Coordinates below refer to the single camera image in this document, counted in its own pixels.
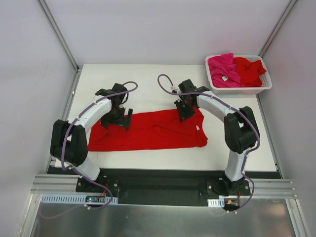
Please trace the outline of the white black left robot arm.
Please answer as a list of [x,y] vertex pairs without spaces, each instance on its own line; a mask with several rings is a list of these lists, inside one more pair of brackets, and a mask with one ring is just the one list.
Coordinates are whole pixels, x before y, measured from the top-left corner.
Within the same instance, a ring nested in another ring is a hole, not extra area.
[[109,192],[109,189],[101,168],[88,156],[86,135],[97,122],[105,129],[115,125],[129,130],[133,110],[123,107],[131,92],[126,85],[115,83],[111,89],[99,89],[88,106],[76,116],[68,120],[58,119],[53,125],[50,154],[61,161],[64,171],[71,169],[84,178],[94,192]]

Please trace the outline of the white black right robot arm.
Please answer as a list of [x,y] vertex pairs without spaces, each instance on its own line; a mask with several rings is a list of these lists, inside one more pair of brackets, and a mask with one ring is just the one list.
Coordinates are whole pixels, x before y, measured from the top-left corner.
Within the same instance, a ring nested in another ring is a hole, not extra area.
[[230,149],[227,166],[222,179],[212,185],[218,195],[229,196],[241,189],[247,156],[260,145],[260,133],[253,110],[245,106],[236,109],[205,86],[196,87],[190,79],[179,84],[179,99],[174,102],[180,120],[191,118],[195,109],[202,108],[216,116],[224,124],[224,138]]

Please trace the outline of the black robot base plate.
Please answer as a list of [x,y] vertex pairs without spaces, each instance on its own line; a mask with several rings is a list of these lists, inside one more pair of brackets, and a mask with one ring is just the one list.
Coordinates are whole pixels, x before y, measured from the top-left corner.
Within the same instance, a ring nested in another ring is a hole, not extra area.
[[97,183],[120,204],[207,206],[220,196],[250,196],[247,180],[230,182],[223,171],[103,168],[101,174]]

